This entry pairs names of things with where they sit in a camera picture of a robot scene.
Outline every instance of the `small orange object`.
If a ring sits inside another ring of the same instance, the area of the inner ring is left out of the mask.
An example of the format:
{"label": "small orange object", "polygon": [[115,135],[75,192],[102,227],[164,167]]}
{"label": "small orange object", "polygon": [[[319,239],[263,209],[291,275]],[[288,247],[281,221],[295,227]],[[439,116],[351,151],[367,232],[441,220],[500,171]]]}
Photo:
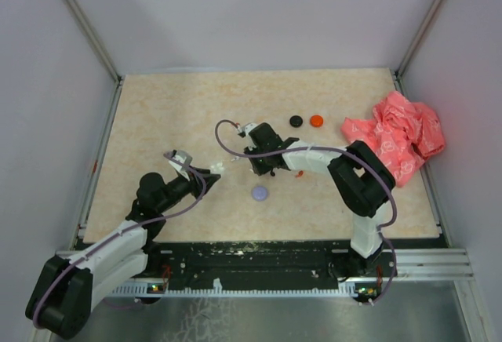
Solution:
{"label": "small orange object", "polygon": [[323,123],[324,123],[324,119],[322,118],[322,116],[313,115],[311,117],[311,125],[314,126],[315,128],[321,127]]}

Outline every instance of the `gray wall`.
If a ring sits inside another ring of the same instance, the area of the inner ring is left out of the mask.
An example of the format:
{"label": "gray wall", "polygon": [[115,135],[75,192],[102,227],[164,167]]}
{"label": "gray wall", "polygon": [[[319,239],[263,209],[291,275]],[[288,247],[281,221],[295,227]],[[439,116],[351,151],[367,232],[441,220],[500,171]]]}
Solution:
{"label": "gray wall", "polygon": [[79,0],[123,74],[396,68],[432,0]]}
{"label": "gray wall", "polygon": [[448,0],[405,85],[439,113],[431,160],[454,242],[467,247],[502,340],[502,0]]}
{"label": "gray wall", "polygon": [[114,90],[62,0],[0,0],[0,329],[26,340],[43,263],[66,248]]}

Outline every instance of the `crumpled red fabric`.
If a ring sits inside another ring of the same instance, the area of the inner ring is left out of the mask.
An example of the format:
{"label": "crumpled red fabric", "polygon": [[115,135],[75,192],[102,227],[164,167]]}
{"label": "crumpled red fabric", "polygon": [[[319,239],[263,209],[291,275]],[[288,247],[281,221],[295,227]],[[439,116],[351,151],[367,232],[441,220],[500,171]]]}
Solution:
{"label": "crumpled red fabric", "polygon": [[398,187],[445,148],[436,113],[424,103],[411,103],[397,91],[373,107],[373,117],[346,118],[341,131],[350,143],[366,142],[392,173]]}

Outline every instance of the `blue disc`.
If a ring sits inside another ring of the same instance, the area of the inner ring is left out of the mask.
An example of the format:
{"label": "blue disc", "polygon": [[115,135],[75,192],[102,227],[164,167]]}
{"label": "blue disc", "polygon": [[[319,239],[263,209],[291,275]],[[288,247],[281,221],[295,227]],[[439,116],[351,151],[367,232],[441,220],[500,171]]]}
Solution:
{"label": "blue disc", "polygon": [[268,197],[268,189],[266,187],[255,187],[251,193],[256,201],[264,201]]}

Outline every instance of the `table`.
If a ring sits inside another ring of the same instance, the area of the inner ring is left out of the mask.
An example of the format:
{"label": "table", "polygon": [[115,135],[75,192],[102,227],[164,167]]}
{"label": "table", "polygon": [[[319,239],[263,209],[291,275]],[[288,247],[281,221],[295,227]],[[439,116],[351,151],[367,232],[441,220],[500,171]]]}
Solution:
{"label": "table", "polygon": [[[115,229],[129,213],[140,178],[159,172],[176,175],[165,151],[179,149],[193,156],[193,166],[221,164],[224,174],[189,213],[168,220],[159,242],[269,241],[350,238],[351,211],[333,180],[315,173],[278,170],[257,176],[246,159],[217,144],[213,130],[222,118],[246,124],[268,122],[282,139],[299,137],[323,146],[344,147],[340,133],[345,117],[371,118],[372,107],[394,89],[386,68],[249,71],[128,75],[112,126],[96,186],[84,242],[95,242]],[[321,115],[324,125],[308,123]],[[300,128],[292,115],[304,118]],[[228,147],[242,151],[246,141],[230,126],[221,127]],[[263,185],[264,202],[251,197]],[[434,238],[435,219],[421,175],[393,191],[398,221],[386,228],[390,238]],[[170,212],[188,206],[185,199]]]}

